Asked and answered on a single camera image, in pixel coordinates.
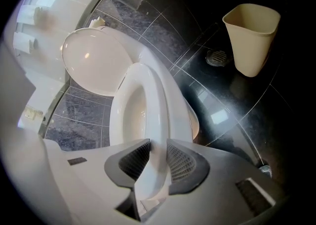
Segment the wastebasket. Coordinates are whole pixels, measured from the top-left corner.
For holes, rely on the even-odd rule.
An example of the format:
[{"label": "wastebasket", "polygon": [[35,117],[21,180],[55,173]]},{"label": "wastebasket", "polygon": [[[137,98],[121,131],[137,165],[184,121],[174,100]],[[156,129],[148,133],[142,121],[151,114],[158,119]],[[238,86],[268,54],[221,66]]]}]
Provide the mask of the wastebasket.
[{"label": "wastebasket", "polygon": [[223,17],[238,71],[255,77],[266,62],[280,14],[275,10],[255,5],[240,4]]}]

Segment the white toilet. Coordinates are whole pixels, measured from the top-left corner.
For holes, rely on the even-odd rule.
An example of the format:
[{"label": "white toilet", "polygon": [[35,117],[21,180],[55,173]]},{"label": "white toilet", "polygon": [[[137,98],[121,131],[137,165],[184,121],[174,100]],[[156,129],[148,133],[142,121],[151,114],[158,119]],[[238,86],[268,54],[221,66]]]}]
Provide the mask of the white toilet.
[{"label": "white toilet", "polygon": [[62,58],[70,76],[86,90],[114,96],[110,145],[148,138],[150,159],[135,184],[136,198],[166,197],[171,183],[166,139],[192,142],[196,114],[155,54],[128,35],[109,27],[84,28],[67,36]]}]

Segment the toilet paper roll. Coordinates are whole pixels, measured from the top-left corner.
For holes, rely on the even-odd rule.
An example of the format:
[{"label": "toilet paper roll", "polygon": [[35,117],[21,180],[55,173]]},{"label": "toilet paper roll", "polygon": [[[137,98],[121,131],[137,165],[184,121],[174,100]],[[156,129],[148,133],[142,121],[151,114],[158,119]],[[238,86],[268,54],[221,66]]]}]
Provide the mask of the toilet paper roll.
[{"label": "toilet paper roll", "polygon": [[31,54],[34,49],[35,38],[22,32],[14,32],[13,48]]},{"label": "toilet paper roll", "polygon": [[23,5],[21,6],[16,22],[36,25],[42,15],[43,8],[33,5]]}]

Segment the white wall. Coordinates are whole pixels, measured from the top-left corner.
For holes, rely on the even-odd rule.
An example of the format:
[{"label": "white wall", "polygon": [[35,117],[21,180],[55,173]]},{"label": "white wall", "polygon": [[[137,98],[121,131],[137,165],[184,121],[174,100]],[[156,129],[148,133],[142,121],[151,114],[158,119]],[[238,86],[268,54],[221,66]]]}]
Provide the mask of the white wall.
[{"label": "white wall", "polygon": [[[21,52],[17,57],[22,67],[65,82],[66,72],[60,47],[65,37],[75,30],[90,2],[91,0],[26,0],[26,4],[43,6],[46,16],[39,26],[23,25],[22,32],[37,39],[37,48],[31,55]],[[16,18],[21,4],[22,1],[16,7],[4,30],[4,40],[12,53],[14,53],[13,34],[16,30]]]},{"label": "white wall", "polygon": [[[25,4],[42,6],[45,10],[44,19],[36,26],[17,26],[16,19],[23,0],[16,6],[4,29],[4,42],[26,72],[27,78],[36,87],[28,105],[43,111],[43,115],[37,116],[35,120],[24,117],[23,113],[20,126],[38,132],[53,98],[69,79],[61,58],[61,46],[66,36],[76,29],[90,2],[91,0],[25,0]],[[36,38],[37,43],[31,54],[19,51],[16,54],[13,48],[13,35],[17,27],[18,31]]]}]

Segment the toilet lid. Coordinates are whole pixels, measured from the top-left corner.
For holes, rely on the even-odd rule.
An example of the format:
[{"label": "toilet lid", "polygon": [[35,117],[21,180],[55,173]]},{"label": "toilet lid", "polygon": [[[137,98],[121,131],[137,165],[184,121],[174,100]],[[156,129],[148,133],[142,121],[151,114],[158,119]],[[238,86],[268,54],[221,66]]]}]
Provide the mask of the toilet lid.
[{"label": "toilet lid", "polygon": [[62,59],[71,78],[84,89],[114,96],[132,61],[114,37],[94,28],[69,34],[62,46]]}]

